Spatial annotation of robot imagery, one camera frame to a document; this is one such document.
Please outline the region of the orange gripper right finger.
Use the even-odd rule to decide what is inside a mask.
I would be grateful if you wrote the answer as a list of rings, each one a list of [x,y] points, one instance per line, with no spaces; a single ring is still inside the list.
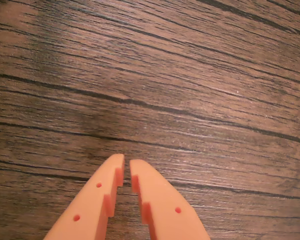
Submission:
[[[209,240],[195,209],[149,163],[129,162],[131,187],[138,194],[141,222],[152,240]]]

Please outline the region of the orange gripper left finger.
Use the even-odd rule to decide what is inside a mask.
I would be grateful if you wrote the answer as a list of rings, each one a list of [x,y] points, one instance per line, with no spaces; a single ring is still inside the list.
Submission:
[[[104,240],[123,185],[125,159],[113,154],[95,171],[44,237],[46,240]]]

